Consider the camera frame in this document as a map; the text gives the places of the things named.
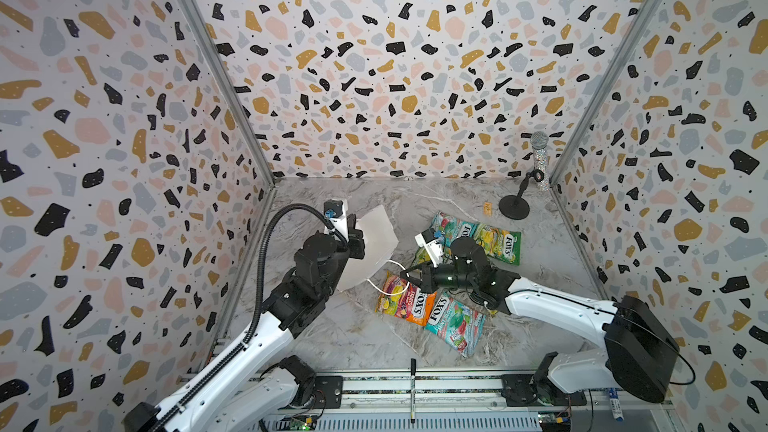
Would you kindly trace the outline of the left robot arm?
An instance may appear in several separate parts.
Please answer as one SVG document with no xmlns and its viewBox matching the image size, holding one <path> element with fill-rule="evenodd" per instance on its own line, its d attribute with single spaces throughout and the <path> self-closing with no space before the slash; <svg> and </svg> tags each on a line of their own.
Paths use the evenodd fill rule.
<svg viewBox="0 0 768 432">
<path fill-rule="evenodd" d="M 273 289 L 256 325 L 176 392 L 141 402 L 124 418 L 127 431 L 239 431 L 283 408 L 320 405 L 316 372 L 297 356 L 278 354 L 324 310 L 349 259 L 365 256 L 361 230 L 342 244 L 317 232 L 294 256 L 295 266 Z"/>
</svg>

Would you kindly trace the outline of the green tea candy bag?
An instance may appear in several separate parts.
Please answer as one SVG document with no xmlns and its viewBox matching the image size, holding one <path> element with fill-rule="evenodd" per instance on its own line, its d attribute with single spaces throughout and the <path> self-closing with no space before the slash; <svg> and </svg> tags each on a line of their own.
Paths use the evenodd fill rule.
<svg viewBox="0 0 768 432">
<path fill-rule="evenodd" d="M 434 253 L 431 251 L 428 247 L 421 247 L 415 254 L 412 266 L 416 266 L 418 264 L 426 263 L 429 266 L 436 266 L 439 264 L 438 261 L 435 261 L 433 259 Z"/>
</svg>

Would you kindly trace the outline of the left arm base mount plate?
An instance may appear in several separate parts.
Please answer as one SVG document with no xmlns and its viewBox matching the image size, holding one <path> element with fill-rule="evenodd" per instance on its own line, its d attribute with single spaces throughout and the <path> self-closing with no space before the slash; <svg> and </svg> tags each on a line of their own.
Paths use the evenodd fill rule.
<svg viewBox="0 0 768 432">
<path fill-rule="evenodd" d="M 302 383 L 292 405 L 300 409 L 339 409 L 344 391 L 342 375 L 319 375 Z"/>
</svg>

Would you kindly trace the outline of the white cartoon paper bag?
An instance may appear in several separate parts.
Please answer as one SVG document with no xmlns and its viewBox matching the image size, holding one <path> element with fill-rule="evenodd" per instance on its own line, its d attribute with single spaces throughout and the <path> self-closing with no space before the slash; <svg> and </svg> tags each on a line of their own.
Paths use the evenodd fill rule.
<svg viewBox="0 0 768 432">
<path fill-rule="evenodd" d="M 399 240 L 383 205 L 378 205 L 357 221 L 363 232 L 364 258 L 350 259 L 337 285 L 338 291 L 354 288 L 373 277 L 388 261 Z"/>
</svg>

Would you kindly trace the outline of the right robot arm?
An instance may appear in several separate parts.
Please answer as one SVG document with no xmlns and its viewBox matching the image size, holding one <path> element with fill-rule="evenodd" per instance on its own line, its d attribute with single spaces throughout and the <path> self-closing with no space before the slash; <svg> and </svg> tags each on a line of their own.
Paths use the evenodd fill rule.
<svg viewBox="0 0 768 432">
<path fill-rule="evenodd" d="M 448 262 L 438 240 L 425 248 L 428 261 L 400 273 L 421 291 L 464 290 L 490 311 L 546 322 L 592 343 L 579 353 L 546 354 L 532 375 L 505 386 L 511 404 L 560 406 L 582 391 L 609 388 L 648 403 L 665 400 L 679 347 L 643 301 L 629 295 L 619 302 L 589 299 L 540 285 L 493 265 L 470 237 L 452 242 Z"/>
</svg>

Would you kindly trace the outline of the green yellow candy bag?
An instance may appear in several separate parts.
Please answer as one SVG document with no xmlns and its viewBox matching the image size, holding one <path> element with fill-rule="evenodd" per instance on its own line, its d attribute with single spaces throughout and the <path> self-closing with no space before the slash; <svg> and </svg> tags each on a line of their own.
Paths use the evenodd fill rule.
<svg viewBox="0 0 768 432">
<path fill-rule="evenodd" d="M 520 264 L 522 245 L 520 232 L 479 224 L 474 239 L 487 256 L 514 266 Z"/>
</svg>

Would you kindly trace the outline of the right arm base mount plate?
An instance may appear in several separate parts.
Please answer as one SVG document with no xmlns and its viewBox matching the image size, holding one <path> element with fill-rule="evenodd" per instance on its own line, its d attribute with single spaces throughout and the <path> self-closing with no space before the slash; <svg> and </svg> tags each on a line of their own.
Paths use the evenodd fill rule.
<svg viewBox="0 0 768 432">
<path fill-rule="evenodd" d="M 504 374 L 501 395 L 508 407 L 586 406 L 583 392 L 568 394 L 557 389 L 546 378 L 538 380 L 533 374 Z"/>
</svg>

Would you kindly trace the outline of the teal mint blossom candy bag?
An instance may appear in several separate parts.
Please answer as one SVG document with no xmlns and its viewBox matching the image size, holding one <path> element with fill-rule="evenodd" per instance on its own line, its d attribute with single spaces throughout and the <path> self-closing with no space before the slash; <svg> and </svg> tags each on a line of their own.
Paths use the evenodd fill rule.
<svg viewBox="0 0 768 432">
<path fill-rule="evenodd" d="M 463 220 L 445 212 L 438 212 L 431 223 L 431 228 L 443 238 L 442 243 L 446 248 L 457 238 L 473 237 L 477 227 L 476 222 Z"/>
</svg>

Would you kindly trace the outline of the orange berry candy bag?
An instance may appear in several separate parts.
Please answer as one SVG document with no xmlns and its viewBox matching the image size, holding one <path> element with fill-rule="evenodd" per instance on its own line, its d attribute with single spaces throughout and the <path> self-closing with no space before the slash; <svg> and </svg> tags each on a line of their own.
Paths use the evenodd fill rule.
<svg viewBox="0 0 768 432">
<path fill-rule="evenodd" d="M 436 301 L 437 293 L 424 293 L 407 280 L 388 273 L 376 311 L 425 327 Z"/>
</svg>

